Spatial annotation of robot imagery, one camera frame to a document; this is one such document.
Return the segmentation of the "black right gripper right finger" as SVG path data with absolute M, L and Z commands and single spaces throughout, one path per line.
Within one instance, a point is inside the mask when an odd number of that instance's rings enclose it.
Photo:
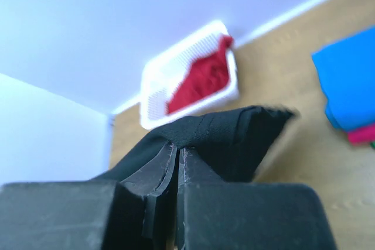
M 178 249 L 336 249 L 309 186 L 229 183 L 194 150 L 179 157 Z

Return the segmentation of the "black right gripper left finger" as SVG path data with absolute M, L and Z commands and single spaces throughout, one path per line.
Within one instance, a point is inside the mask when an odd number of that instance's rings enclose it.
M 178 151 L 165 144 L 121 182 L 1 187 L 2 249 L 166 249 L 173 235 Z

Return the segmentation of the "black t shirt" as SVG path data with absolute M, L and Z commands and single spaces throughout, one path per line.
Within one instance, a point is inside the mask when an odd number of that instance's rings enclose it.
M 286 108 L 253 105 L 185 116 L 149 131 L 98 179 L 125 180 L 152 160 L 167 142 L 194 149 L 225 181 L 248 182 L 284 126 L 295 116 Z

